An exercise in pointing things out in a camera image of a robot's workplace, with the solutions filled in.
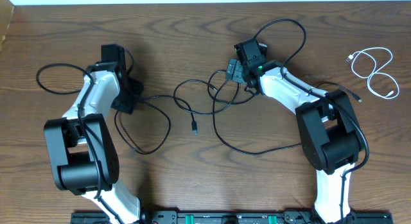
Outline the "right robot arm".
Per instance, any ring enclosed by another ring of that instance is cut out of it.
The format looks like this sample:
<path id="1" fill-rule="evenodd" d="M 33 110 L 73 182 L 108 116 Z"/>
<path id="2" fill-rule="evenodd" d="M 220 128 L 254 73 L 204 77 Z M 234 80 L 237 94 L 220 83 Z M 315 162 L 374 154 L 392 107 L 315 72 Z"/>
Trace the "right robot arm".
<path id="1" fill-rule="evenodd" d="M 367 149 L 348 95 L 327 92 L 293 76 L 284 64 L 268 61 L 267 46 L 255 38 L 236 44 L 226 79 L 243 83 L 293 112 L 303 152 L 317 172 L 314 209 L 322 223 L 343 223 L 350 213 L 349 179 Z"/>

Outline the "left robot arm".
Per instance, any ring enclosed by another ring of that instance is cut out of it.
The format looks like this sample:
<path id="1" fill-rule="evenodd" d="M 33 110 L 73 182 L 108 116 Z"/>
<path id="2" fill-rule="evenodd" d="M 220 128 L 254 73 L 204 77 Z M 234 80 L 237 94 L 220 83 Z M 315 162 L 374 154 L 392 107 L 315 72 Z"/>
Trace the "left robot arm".
<path id="1" fill-rule="evenodd" d="M 144 87 L 128 75 L 125 49 L 101 47 L 101 60 L 83 70 L 72 107 L 44 125 L 55 185 L 94 202 L 111 223 L 150 223 L 148 211 L 119 179 L 119 159 L 107 128 L 110 109 L 131 114 Z"/>

